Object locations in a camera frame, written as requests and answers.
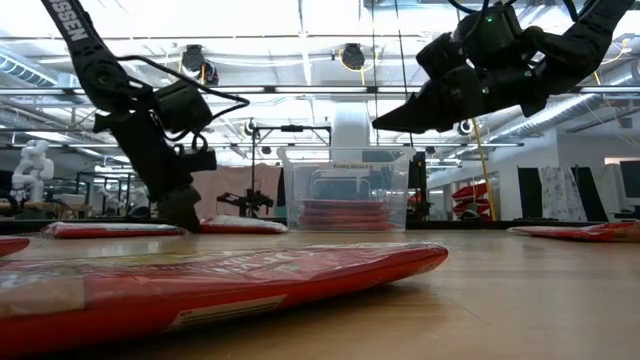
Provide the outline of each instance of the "white label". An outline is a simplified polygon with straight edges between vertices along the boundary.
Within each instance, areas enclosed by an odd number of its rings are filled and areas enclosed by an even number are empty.
[[[240,301],[231,304],[214,305],[184,310],[178,313],[168,331],[181,330],[215,321],[271,311],[280,305],[287,295]]]

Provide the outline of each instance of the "monitor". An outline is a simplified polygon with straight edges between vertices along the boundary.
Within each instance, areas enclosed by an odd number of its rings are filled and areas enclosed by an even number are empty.
[[[627,201],[640,206],[640,161],[620,161],[620,171]]]

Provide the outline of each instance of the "yellow pole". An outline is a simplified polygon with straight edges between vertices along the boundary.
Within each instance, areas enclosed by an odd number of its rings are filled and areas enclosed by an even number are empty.
[[[484,174],[484,182],[487,184],[487,193],[489,194],[489,210],[491,211],[491,220],[496,221],[496,211],[493,206],[493,192],[491,191],[491,184],[489,184],[489,174],[487,173],[487,162],[484,159],[484,150],[482,150],[482,140],[480,139],[480,131],[478,131],[478,123],[473,118],[473,132],[476,135],[476,141],[478,142],[478,151],[480,152],[480,160],[482,161],[482,173]]]

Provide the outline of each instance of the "label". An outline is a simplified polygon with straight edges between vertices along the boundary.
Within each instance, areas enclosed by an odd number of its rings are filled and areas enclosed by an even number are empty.
[[[58,19],[62,21],[62,26],[71,41],[86,39],[89,36],[87,31],[82,27],[82,23],[78,20],[78,15],[71,4],[66,0],[49,0],[51,7],[58,14]]]
[[[274,310],[287,295],[272,296],[230,304],[207,306],[178,313],[168,331],[182,330],[215,321],[253,315]]]

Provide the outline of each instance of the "white robot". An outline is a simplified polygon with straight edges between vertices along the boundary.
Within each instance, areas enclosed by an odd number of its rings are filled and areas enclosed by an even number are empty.
[[[143,186],[131,190],[131,203],[134,206],[149,206],[149,196]]]
[[[17,190],[16,200],[21,201],[24,197],[25,186],[29,187],[32,202],[42,202],[44,193],[44,181],[53,178],[53,161],[47,159],[45,152],[49,148],[49,143],[45,140],[29,140],[27,146],[20,151],[22,158],[11,177],[13,188]],[[24,172],[33,168],[29,175]]]
[[[105,201],[107,204],[113,204],[116,209],[121,209],[125,207],[124,199],[118,199],[118,195],[109,192],[104,186],[100,186],[98,188],[98,193],[102,194],[105,197]]]

